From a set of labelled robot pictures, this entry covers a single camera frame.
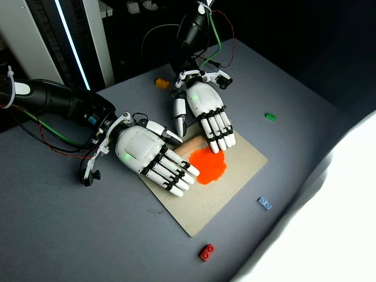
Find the red lego brick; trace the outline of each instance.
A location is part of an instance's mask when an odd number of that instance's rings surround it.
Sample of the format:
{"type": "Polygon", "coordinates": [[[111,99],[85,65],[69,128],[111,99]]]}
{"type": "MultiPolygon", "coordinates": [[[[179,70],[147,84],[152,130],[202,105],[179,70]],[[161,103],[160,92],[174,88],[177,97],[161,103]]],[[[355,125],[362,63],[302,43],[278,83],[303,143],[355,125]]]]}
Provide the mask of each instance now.
{"type": "Polygon", "coordinates": [[[209,244],[205,247],[205,249],[201,252],[200,254],[200,258],[203,260],[203,261],[208,261],[210,259],[210,257],[212,256],[212,254],[214,254],[214,252],[216,251],[216,248],[214,245],[212,244],[209,244]]]}

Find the green cable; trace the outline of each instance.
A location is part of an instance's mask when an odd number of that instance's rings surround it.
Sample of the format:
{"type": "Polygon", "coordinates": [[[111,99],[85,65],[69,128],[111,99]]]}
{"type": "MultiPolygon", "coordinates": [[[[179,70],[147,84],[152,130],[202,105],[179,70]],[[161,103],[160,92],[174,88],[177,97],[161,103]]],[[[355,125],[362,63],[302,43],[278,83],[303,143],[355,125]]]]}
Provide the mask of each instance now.
{"type": "Polygon", "coordinates": [[[222,46],[221,46],[221,40],[219,39],[219,36],[218,36],[218,33],[217,33],[217,30],[216,30],[216,27],[214,26],[214,22],[213,22],[213,19],[212,19],[212,13],[209,13],[208,16],[209,16],[209,20],[210,20],[210,24],[211,24],[211,27],[213,28],[213,32],[217,38],[217,41],[218,41],[218,50],[215,51],[214,54],[212,54],[212,56],[210,56],[209,58],[207,58],[201,65],[200,65],[200,68],[202,68],[204,65],[206,65],[206,63],[208,61],[210,61],[212,58],[214,58],[215,56],[218,55],[219,52],[221,52],[221,49],[222,49],[222,46]]]}
{"type": "Polygon", "coordinates": [[[65,140],[66,142],[74,145],[75,147],[80,147],[81,145],[80,144],[77,144],[76,142],[73,142],[71,141],[69,138],[65,137],[64,135],[60,134],[59,132],[57,132],[55,129],[53,129],[52,127],[50,127],[49,125],[47,125],[45,122],[43,122],[41,119],[37,119],[34,115],[32,115],[31,113],[23,110],[23,109],[20,109],[21,111],[23,111],[24,113],[26,113],[30,118],[32,118],[33,120],[37,121],[37,122],[40,122],[41,125],[43,125],[45,128],[49,129],[51,132],[53,132],[53,134],[59,136],[61,139],[65,140]]]}

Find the wooden rolling pin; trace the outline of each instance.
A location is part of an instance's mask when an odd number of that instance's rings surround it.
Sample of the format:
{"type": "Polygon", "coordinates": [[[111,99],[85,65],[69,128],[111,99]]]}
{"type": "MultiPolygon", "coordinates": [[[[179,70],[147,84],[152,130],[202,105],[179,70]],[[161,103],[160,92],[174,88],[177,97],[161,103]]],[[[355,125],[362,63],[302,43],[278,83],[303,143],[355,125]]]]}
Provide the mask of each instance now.
{"type": "Polygon", "coordinates": [[[187,141],[186,143],[177,147],[174,150],[174,152],[177,153],[179,156],[184,156],[185,154],[189,153],[191,150],[195,149],[196,147],[199,147],[204,142],[206,142],[205,138],[202,135],[197,135],[194,138],[187,141]]]}

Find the white robotic hand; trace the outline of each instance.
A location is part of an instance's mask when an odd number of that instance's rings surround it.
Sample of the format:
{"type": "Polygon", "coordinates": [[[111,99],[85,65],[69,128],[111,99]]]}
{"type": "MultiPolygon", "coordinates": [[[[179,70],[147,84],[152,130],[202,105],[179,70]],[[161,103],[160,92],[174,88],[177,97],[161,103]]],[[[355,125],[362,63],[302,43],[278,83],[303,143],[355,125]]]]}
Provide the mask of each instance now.
{"type": "MultiPolygon", "coordinates": [[[[231,83],[230,77],[221,70],[216,73],[199,72],[191,70],[181,73],[179,80],[176,82],[177,87],[181,87],[186,78],[192,76],[187,83],[187,91],[176,90],[172,92],[175,98],[174,103],[174,119],[176,123],[177,135],[183,137],[186,134],[186,104],[188,105],[203,128],[207,142],[213,151],[218,153],[219,150],[225,151],[236,144],[233,127],[224,112],[226,108],[219,94],[209,84],[203,81],[213,81],[218,84],[219,79],[224,79],[231,83]]],[[[225,89],[228,84],[219,84],[225,89]]]]}
{"type": "Polygon", "coordinates": [[[98,151],[88,161],[83,181],[92,177],[91,171],[97,156],[108,153],[111,136],[112,139],[117,139],[115,152],[124,165],[138,174],[144,174],[175,196],[182,197],[183,191],[187,191],[189,185],[194,183],[190,174],[198,176],[200,172],[162,141],[162,138],[171,140],[172,132],[167,130],[169,133],[166,133],[163,126],[147,119],[136,124],[129,113],[124,113],[110,127],[98,151]]]}

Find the white fabric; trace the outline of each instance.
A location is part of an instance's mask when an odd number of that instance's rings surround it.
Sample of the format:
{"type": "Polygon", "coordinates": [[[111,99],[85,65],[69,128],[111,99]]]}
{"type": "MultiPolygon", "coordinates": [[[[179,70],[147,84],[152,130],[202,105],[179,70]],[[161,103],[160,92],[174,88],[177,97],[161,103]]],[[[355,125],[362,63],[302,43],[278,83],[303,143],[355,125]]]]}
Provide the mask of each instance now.
{"type": "Polygon", "coordinates": [[[375,161],[373,113],[320,163],[232,281],[376,281],[375,161]]]}

